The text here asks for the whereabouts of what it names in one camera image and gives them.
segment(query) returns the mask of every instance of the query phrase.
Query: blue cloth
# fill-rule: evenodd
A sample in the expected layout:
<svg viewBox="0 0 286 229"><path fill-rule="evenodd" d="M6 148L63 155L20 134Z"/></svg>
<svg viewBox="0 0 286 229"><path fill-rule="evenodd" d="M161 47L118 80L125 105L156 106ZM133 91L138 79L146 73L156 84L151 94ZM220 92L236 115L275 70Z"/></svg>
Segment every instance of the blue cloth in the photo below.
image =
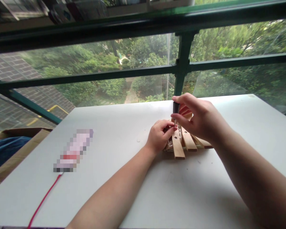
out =
<svg viewBox="0 0 286 229"><path fill-rule="evenodd" d="M10 137L0 140L0 166L12 157L21 147L23 147L30 137Z"/></svg>

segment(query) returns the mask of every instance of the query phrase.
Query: white table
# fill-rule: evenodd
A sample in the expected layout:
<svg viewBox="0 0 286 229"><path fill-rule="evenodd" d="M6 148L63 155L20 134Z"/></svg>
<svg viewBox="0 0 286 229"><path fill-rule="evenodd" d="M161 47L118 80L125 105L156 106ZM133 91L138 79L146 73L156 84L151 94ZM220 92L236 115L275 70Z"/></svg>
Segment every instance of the white table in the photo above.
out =
<svg viewBox="0 0 286 229"><path fill-rule="evenodd" d="M254 95L205 98L286 176L286 117ZM53 163L76 129L93 142L76 172L65 173L38 212L35 227L65 227L85 201L168 119L172 101L75 108L0 185L0 225L27 226L57 177ZM252 217L213 149L161 160L149 170L121 228L253 228Z"/></svg>

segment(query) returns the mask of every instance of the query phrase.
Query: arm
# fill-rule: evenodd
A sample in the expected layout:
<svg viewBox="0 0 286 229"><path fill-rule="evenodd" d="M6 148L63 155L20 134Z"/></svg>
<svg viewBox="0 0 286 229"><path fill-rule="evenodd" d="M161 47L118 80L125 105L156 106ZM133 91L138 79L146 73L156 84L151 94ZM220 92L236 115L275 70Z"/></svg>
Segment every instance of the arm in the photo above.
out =
<svg viewBox="0 0 286 229"><path fill-rule="evenodd" d="M209 141L235 188L264 227L286 228L286 177L233 131L211 102L191 94L175 96L180 114L172 114L188 132ZM193 112L190 121L182 115Z"/></svg>
<svg viewBox="0 0 286 229"><path fill-rule="evenodd" d="M171 127L166 133L163 129ZM118 228L134 202L145 175L157 153L177 130L162 120L150 130L146 145L82 206L66 229Z"/></svg>

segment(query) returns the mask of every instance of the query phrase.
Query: pink wire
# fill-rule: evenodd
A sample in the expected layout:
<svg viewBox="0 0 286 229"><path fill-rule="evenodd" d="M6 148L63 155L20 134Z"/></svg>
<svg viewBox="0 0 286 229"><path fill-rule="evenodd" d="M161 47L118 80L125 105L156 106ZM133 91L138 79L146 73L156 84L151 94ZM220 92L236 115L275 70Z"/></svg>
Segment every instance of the pink wire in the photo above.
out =
<svg viewBox="0 0 286 229"><path fill-rule="evenodd" d="M32 218L31 218L31 220L30 220L30 223L29 223L29 225L28 225L28 229L31 228L31 225L32 225L32 223L33 223L33 220L34 220L34 218L35 218L35 216L36 216L36 214L37 214L39 208L41 207L41 205L42 205L42 203L44 202L45 198L48 196L49 192L52 190L52 188L54 187L54 185L57 183L57 181L58 181L58 179L61 177L61 175L62 175L62 174L59 174L59 175L57 176L56 181L54 182L54 184L52 185L52 187L48 190L47 194L46 194L46 195L44 196L44 198L42 199L41 203L39 204L38 208L36 209L34 215L32 216Z"/></svg>

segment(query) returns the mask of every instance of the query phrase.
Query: yellow railing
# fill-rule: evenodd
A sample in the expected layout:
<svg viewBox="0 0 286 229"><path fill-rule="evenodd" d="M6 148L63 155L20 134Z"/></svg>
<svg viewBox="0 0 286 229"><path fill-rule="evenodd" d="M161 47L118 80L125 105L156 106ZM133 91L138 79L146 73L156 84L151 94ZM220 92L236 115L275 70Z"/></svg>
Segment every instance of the yellow railing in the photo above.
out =
<svg viewBox="0 0 286 229"><path fill-rule="evenodd" d="M54 110L56 107L59 108L59 109L61 109L61 110L62 110L63 112L65 112L66 114L69 114L69 113L66 112L64 109L62 109L59 105L54 105L54 106L51 107L48 111L51 112L51 111ZM31 121L30 123L28 123L26 126L30 126L30 125L36 123L37 120L38 120L38 118L35 118L33 121Z"/></svg>

